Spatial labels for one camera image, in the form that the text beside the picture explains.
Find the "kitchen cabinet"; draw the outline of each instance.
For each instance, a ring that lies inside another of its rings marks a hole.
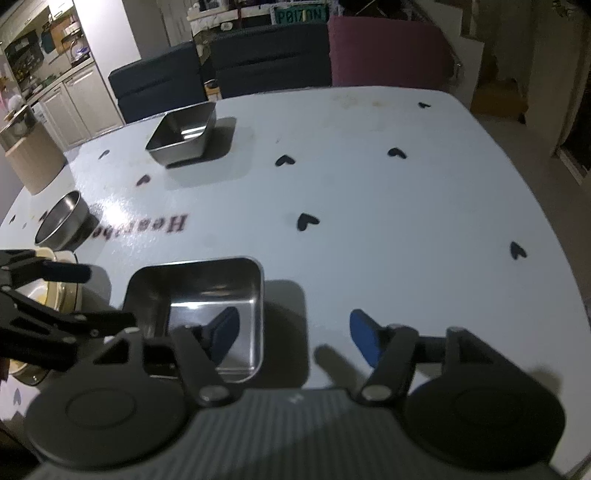
[[[14,12],[9,20],[9,22],[12,23],[12,38],[9,42],[12,42],[28,31],[27,28],[31,21],[47,8],[47,1],[48,0],[26,0],[17,8],[17,11]]]
[[[123,125],[96,65],[89,65],[64,82],[91,137]]]
[[[73,0],[49,0],[49,11],[54,20],[73,7]]]
[[[90,138],[82,118],[76,111],[66,87],[60,83],[39,100],[47,113],[48,120],[70,149]]]
[[[27,26],[47,8],[48,0],[25,0],[9,16],[0,20],[0,41],[5,50],[8,44],[27,32]]]

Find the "wooden cylinder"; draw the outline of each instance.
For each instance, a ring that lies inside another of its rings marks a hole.
[[[67,163],[41,123],[6,152],[6,160],[32,195],[47,187]]]

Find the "dark blue chair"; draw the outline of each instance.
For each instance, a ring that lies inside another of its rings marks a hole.
[[[332,83],[329,36],[323,22],[220,33],[210,46],[224,98]]]
[[[207,101],[195,43],[113,70],[111,88],[126,123]]]

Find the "kitchen counter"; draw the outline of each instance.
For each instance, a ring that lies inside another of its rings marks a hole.
[[[76,72],[79,72],[80,70],[87,67],[88,65],[92,65],[94,62],[95,62],[94,58],[90,57],[88,60],[85,60],[82,63],[80,63],[79,65],[76,65],[74,68],[71,68],[70,70],[65,72],[63,75],[61,75],[57,80],[50,83],[43,90],[37,92],[35,95],[30,97],[29,100],[27,100],[27,105],[33,106],[34,103],[38,102],[39,98],[41,98],[43,95],[45,95],[47,92],[49,92],[52,88],[55,88],[61,82],[68,79],[69,77],[74,75]]]

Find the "stainless steel square bowl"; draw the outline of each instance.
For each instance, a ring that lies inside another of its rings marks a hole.
[[[168,112],[156,127],[146,150],[167,166],[200,158],[216,123],[216,104],[198,103]]]
[[[149,338],[205,325],[236,307],[240,332],[217,370],[225,381],[241,382],[262,363],[263,282],[261,266],[244,257],[144,267],[129,281],[123,310],[135,315]]]

